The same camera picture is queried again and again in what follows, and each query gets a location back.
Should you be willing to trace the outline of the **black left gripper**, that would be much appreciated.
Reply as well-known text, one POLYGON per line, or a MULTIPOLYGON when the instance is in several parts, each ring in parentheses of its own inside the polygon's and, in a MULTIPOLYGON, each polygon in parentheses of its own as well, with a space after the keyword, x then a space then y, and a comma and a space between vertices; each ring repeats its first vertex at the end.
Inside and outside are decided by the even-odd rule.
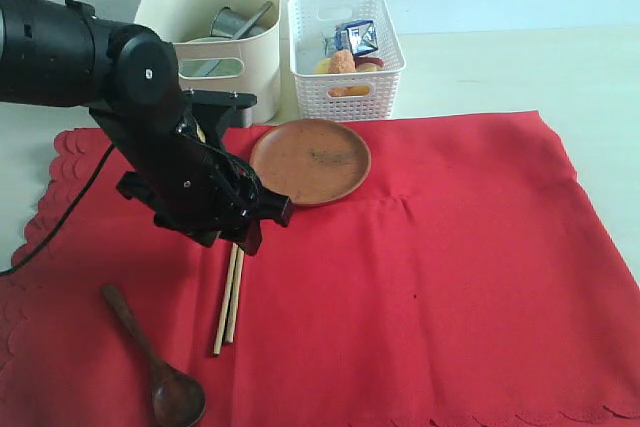
POLYGON ((153 210, 160 227, 204 246, 217 237, 230 240, 256 255, 259 220, 282 227, 291 221, 291 198, 262 187, 253 168, 223 147, 186 132, 158 134, 124 121, 115 123, 115 145, 132 167, 117 190, 153 210))

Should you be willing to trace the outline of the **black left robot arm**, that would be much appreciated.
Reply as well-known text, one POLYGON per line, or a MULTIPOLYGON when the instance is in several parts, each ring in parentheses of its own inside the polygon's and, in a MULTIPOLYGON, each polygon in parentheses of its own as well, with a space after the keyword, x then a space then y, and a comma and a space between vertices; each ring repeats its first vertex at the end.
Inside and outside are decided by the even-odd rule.
POLYGON ((223 137, 249 93, 180 87, 174 47, 151 29, 99 19, 89 5, 1 0, 1 98, 83 106, 130 163, 119 193, 157 226, 255 254, 264 219, 287 226, 291 200, 265 187, 223 137))

